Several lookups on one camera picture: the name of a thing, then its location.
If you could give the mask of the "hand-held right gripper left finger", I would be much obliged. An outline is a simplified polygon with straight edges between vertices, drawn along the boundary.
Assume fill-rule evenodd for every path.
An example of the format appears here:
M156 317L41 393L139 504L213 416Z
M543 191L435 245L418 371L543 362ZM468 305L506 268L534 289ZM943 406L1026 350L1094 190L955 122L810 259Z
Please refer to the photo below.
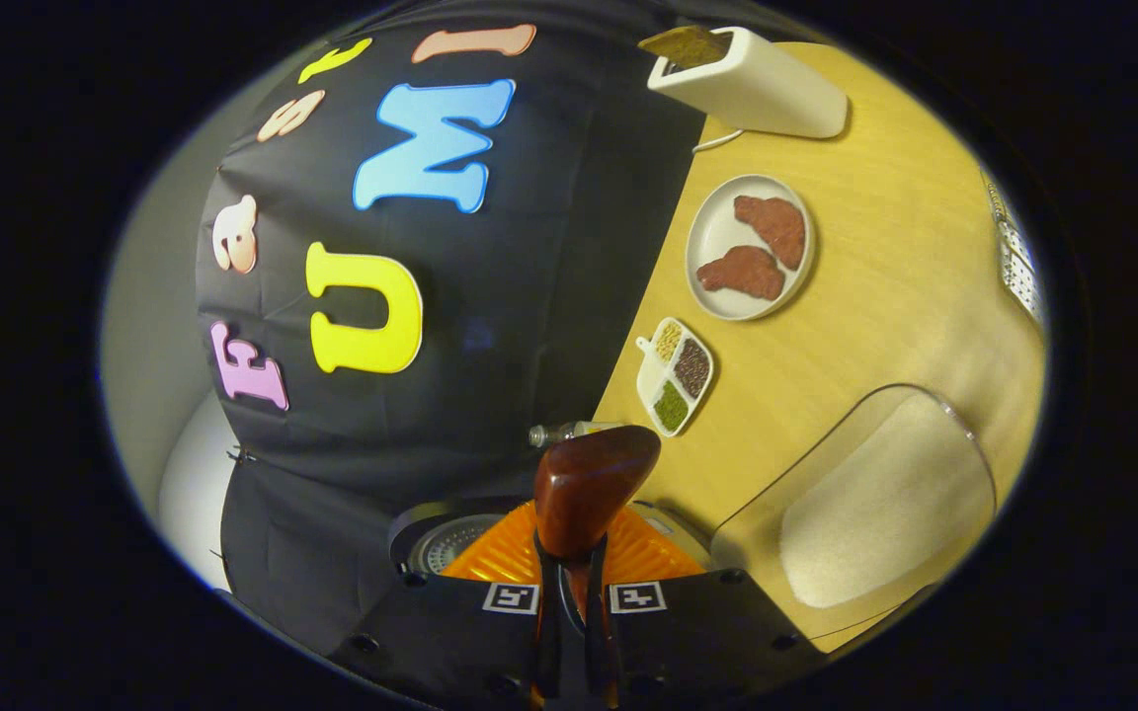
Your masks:
M387 535L394 582L330 654L333 665L439 710L542 710L534 688L539 584L446 576L516 501L438 501Z

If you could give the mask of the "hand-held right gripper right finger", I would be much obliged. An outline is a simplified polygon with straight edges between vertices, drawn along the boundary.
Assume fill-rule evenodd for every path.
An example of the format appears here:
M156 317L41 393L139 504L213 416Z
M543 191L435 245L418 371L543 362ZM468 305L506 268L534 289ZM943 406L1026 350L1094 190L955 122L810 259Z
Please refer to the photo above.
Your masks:
M708 570L636 509L596 549L589 689L613 710L735 710L826 665L745 570Z

